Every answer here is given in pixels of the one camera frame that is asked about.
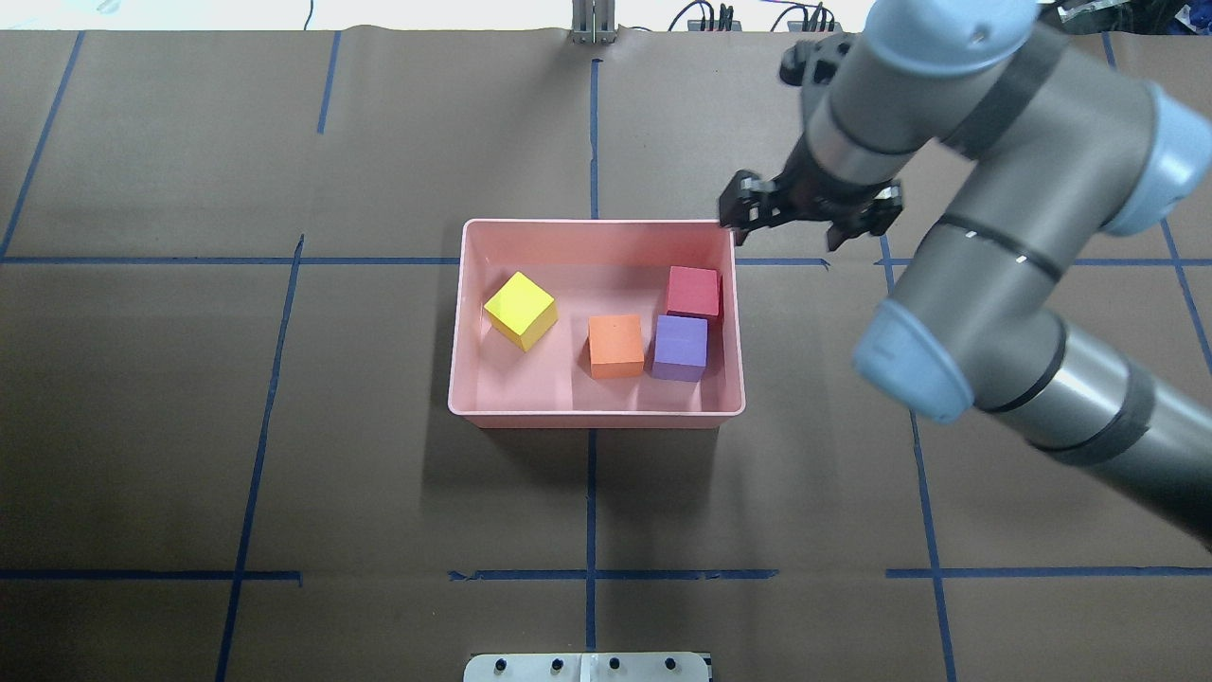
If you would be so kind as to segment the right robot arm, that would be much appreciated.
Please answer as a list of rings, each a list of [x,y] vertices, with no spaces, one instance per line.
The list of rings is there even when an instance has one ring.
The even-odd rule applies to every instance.
[[[802,133],[781,174],[736,172],[719,222],[884,236],[898,173],[936,141],[972,161],[852,355],[919,415],[981,409],[1210,545],[1210,413],[1046,300],[1098,234],[1160,224],[1210,170],[1210,120],[1040,25],[1034,1],[877,1],[799,42],[779,78]]]

